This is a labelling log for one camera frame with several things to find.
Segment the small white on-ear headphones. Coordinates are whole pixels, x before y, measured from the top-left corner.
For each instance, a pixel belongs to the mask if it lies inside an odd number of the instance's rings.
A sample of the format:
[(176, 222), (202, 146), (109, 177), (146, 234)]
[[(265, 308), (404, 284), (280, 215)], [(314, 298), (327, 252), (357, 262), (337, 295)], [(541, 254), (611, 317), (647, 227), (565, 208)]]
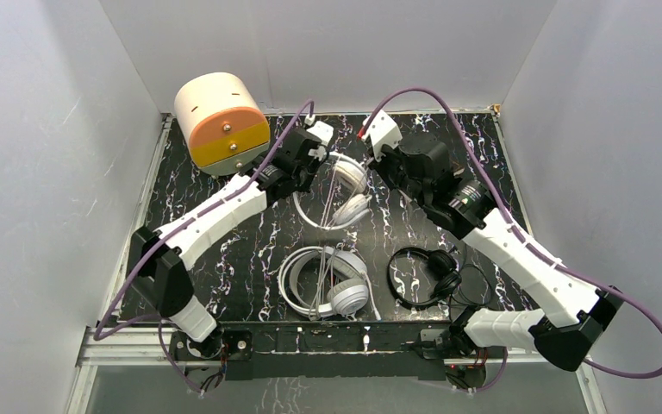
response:
[(317, 223), (307, 216), (297, 194), (293, 195), (293, 204), (300, 217), (315, 229), (347, 229), (371, 212), (368, 170), (353, 158), (337, 152), (331, 152), (328, 159), (331, 161), (331, 181), (321, 221)]

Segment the large white over-ear headphones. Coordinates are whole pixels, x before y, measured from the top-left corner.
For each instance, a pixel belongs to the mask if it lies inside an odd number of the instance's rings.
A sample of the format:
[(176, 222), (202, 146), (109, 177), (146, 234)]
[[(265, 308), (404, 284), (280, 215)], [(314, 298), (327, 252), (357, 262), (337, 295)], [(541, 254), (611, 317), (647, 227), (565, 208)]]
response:
[[(302, 299), (301, 271), (319, 261), (314, 297)], [(355, 253), (330, 246), (308, 246), (290, 254), (278, 270), (278, 290), (297, 314), (310, 320), (329, 317), (355, 318), (367, 305), (377, 321), (382, 319), (372, 293), (367, 266)]]

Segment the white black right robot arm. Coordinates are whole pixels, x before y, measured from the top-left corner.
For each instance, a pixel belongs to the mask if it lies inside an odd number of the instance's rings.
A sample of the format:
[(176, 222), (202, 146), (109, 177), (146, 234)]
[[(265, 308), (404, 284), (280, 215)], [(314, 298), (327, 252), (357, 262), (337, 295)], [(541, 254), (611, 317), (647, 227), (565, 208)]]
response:
[(465, 310), (451, 327), (453, 350), (536, 351), (573, 372), (622, 305), (621, 299), (577, 281), (537, 257), (532, 238), (519, 239), (487, 186), (453, 169), (447, 146), (432, 134), (368, 139), (370, 168), (391, 189), (415, 201), (436, 226), (485, 255), (539, 306), (536, 310)]

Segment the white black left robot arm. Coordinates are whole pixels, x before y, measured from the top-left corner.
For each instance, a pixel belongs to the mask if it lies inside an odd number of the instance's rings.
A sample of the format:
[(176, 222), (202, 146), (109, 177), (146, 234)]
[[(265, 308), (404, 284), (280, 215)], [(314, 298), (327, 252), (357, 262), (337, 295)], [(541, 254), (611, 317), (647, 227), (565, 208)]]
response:
[(298, 191), (308, 191), (330, 155), (333, 128), (325, 122), (289, 130), (279, 146), (261, 152), (214, 195), (158, 229), (142, 226), (129, 244), (131, 287), (186, 336), (203, 359), (219, 355), (223, 330), (200, 302), (189, 271), (239, 224)]

